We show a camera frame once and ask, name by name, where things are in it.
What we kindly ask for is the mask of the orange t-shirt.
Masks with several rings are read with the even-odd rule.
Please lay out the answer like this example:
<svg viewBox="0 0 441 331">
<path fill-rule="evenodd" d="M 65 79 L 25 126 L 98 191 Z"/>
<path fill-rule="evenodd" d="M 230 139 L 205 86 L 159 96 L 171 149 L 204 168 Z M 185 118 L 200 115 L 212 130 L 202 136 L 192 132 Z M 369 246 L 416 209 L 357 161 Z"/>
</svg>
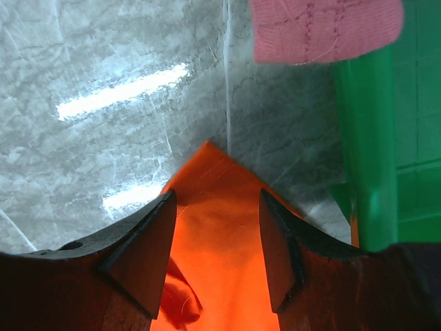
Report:
<svg viewBox="0 0 441 331">
<path fill-rule="evenodd" d="M 176 227 L 153 330 L 277 330 L 259 228 L 265 183 L 205 142 L 167 184 Z"/>
</svg>

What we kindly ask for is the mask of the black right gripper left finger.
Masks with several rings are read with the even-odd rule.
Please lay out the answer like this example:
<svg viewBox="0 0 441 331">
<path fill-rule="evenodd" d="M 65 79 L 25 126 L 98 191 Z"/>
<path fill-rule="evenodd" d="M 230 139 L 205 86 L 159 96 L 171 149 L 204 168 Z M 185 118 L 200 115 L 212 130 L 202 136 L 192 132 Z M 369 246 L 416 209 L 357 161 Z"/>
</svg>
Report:
<svg viewBox="0 0 441 331">
<path fill-rule="evenodd" d="M 2 330 L 148 330 L 158 317 L 176 194 L 56 250 L 1 255 Z"/>
</svg>

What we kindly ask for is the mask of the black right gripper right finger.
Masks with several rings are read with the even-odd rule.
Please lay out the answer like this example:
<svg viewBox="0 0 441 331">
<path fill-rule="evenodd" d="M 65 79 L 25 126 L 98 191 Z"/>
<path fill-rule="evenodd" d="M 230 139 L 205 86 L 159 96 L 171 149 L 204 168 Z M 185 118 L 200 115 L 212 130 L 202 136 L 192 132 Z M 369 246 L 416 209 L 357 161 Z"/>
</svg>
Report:
<svg viewBox="0 0 441 331">
<path fill-rule="evenodd" d="M 260 191 L 260 237 L 281 330 L 439 330 L 440 245 L 369 252 L 339 241 Z"/>
</svg>

